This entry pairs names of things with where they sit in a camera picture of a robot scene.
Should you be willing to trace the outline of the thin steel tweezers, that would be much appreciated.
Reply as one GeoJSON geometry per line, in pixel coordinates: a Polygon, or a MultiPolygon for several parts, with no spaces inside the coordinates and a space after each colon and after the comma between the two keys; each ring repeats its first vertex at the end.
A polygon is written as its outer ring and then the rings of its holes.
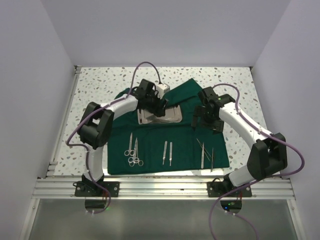
{"type": "MultiPolygon", "coordinates": [[[[200,140],[197,138],[196,139],[198,144],[200,145],[200,148],[203,148],[203,144],[200,142],[200,140]]],[[[204,155],[206,156],[206,158],[211,161],[212,160],[212,156],[209,154],[209,152],[204,148],[204,155]]]]}

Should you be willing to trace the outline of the stainless steel instrument tray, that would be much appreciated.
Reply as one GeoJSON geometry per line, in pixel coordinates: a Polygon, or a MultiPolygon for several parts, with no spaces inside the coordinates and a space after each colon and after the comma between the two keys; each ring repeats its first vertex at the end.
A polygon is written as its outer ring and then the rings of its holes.
{"type": "Polygon", "coordinates": [[[157,117],[147,110],[139,109],[137,111],[137,119],[139,125],[170,124],[181,122],[183,120],[183,116],[180,105],[175,105],[167,108],[165,110],[165,115],[161,117],[157,117]]]}

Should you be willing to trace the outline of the broad steel tweezers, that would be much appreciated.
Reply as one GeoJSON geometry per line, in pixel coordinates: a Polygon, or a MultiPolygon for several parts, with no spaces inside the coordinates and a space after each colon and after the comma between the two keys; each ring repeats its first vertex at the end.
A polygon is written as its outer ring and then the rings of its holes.
{"type": "Polygon", "coordinates": [[[205,144],[202,143],[201,146],[201,164],[200,164],[200,168],[204,169],[204,160],[205,160],[205,144]]]}

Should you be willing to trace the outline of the dark steel tweezers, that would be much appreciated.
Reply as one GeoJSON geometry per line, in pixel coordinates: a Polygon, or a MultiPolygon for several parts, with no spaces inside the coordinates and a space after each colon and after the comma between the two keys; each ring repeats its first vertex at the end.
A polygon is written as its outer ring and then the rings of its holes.
{"type": "Polygon", "coordinates": [[[214,159],[215,159],[215,153],[214,153],[214,148],[212,147],[211,149],[211,167],[210,167],[210,172],[213,172],[214,168],[214,159]]]}

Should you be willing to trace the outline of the steel scalpel handle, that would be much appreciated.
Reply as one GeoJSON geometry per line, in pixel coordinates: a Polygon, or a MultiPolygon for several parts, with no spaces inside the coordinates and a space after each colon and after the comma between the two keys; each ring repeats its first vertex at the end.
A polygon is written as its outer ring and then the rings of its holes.
{"type": "Polygon", "coordinates": [[[169,143],[169,166],[172,166],[172,157],[173,157],[173,143],[169,143]]]}
{"type": "Polygon", "coordinates": [[[162,165],[165,164],[165,159],[166,159],[166,154],[167,154],[167,146],[168,146],[168,141],[165,141],[164,147],[163,147],[162,165]]]}

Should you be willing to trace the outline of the green surgical cloth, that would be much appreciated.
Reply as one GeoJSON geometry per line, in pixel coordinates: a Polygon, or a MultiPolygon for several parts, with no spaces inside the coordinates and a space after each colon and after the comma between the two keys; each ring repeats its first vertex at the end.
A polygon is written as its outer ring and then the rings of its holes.
{"type": "MultiPolygon", "coordinates": [[[[189,171],[201,169],[202,149],[197,142],[204,143],[204,148],[212,156],[214,148],[214,168],[228,168],[224,135],[213,134],[207,128],[197,125],[191,127],[196,106],[202,103],[198,97],[201,86],[189,79],[165,94],[168,106],[180,105],[182,121],[178,123],[139,124],[136,111],[126,113],[113,121],[110,139],[107,143],[107,172],[109,175],[137,175],[173,171],[189,171]],[[143,160],[143,166],[129,166],[124,152],[129,147],[130,134],[133,134],[132,148],[135,139],[138,140],[138,157],[143,160]],[[164,143],[167,150],[164,165],[164,143]],[[172,142],[172,163],[170,166],[170,142],[172,142]]],[[[204,168],[211,168],[211,160],[204,156],[204,168]]]]}

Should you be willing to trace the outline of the steel ring-handled scissors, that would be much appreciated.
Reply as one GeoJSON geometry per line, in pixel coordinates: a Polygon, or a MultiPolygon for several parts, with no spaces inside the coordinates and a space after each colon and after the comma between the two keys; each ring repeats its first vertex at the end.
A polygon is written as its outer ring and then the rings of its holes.
{"type": "Polygon", "coordinates": [[[132,148],[132,141],[133,141],[133,133],[131,132],[129,136],[128,149],[124,151],[124,155],[126,157],[133,156],[135,154],[135,150],[132,148]]]}
{"type": "Polygon", "coordinates": [[[128,163],[129,164],[137,164],[140,161],[137,153],[137,148],[134,148],[134,155],[128,157],[128,163]]]}

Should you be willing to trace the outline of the steel forceps with ring handles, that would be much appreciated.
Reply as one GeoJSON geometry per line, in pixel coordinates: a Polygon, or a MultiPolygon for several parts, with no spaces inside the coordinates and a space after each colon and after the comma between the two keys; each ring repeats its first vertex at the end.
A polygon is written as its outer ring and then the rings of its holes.
{"type": "Polygon", "coordinates": [[[130,167],[133,167],[135,165],[138,165],[139,167],[142,167],[144,165],[143,160],[140,160],[140,158],[139,158],[138,138],[135,139],[133,155],[128,158],[128,163],[129,163],[130,167]]]}

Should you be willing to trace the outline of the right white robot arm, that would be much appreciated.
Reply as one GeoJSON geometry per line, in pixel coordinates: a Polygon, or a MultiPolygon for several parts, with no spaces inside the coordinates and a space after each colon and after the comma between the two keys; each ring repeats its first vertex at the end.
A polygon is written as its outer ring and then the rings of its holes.
{"type": "Polygon", "coordinates": [[[250,118],[239,107],[238,98],[218,95],[212,87],[203,88],[198,97],[202,105],[194,109],[192,128],[201,125],[217,134],[228,124],[250,148],[246,165],[225,175],[223,181],[213,180],[210,184],[213,191],[232,197],[241,186],[261,181],[288,166],[285,137],[281,133],[271,133],[250,118]]]}

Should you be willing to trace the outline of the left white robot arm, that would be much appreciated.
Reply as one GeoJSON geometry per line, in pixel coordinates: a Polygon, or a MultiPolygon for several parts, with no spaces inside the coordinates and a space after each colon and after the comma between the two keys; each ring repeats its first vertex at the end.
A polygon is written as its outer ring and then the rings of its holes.
{"type": "Polygon", "coordinates": [[[155,84],[142,79],[138,86],[130,88],[114,101],[106,104],[91,102],[87,105],[81,119],[81,127],[77,130],[80,141],[87,148],[85,172],[81,176],[81,184],[92,196],[105,196],[102,155],[104,146],[111,137],[113,121],[137,109],[147,110],[157,117],[166,113],[168,100],[164,95],[170,91],[165,83],[155,84]]]}

